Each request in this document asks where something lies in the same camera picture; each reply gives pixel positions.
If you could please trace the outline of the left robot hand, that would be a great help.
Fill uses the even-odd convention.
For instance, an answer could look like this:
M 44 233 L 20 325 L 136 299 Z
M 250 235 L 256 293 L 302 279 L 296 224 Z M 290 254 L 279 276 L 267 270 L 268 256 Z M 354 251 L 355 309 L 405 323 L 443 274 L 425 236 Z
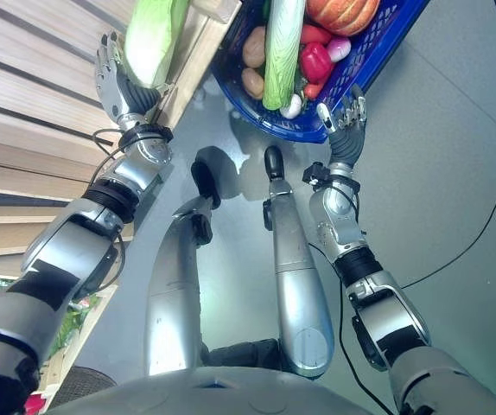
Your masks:
M 115 31 L 100 38 L 95 59 L 95 86 L 106 114 L 123 131 L 147 124 L 146 114 L 161 98 L 155 88 L 141 86 L 129 75 Z

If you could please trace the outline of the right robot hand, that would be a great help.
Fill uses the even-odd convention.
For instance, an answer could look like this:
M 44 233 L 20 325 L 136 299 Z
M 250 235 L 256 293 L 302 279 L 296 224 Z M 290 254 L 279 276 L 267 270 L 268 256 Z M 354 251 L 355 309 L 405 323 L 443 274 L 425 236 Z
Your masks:
M 336 115 L 325 103 L 318 104 L 316 111 L 327 133 L 331 150 L 329 162 L 353 168 L 363 151 L 366 136 L 366 97 L 361 87 L 353 84 L 341 104 Z

